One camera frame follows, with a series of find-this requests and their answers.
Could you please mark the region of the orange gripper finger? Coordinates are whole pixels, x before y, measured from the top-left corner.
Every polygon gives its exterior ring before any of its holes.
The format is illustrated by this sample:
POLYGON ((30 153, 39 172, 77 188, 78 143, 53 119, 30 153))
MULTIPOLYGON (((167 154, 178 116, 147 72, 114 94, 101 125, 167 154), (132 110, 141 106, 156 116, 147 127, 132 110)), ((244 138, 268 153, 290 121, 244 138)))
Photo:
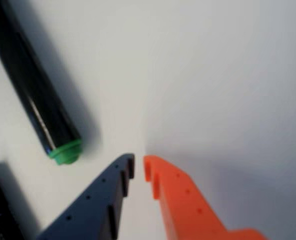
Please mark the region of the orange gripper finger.
POLYGON ((174 164, 155 155, 143 158, 145 179, 160 203, 169 240, 264 240, 252 228, 228 230, 217 217, 192 178, 174 164))

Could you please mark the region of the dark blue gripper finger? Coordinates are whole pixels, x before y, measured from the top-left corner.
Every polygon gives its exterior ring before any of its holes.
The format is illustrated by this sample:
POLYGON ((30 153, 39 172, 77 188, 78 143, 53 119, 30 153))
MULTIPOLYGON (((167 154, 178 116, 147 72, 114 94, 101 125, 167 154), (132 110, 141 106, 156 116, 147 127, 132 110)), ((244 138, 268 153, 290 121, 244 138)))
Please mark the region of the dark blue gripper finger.
POLYGON ((134 178, 135 156, 112 162, 39 236, 39 240, 115 240, 123 199, 134 178))

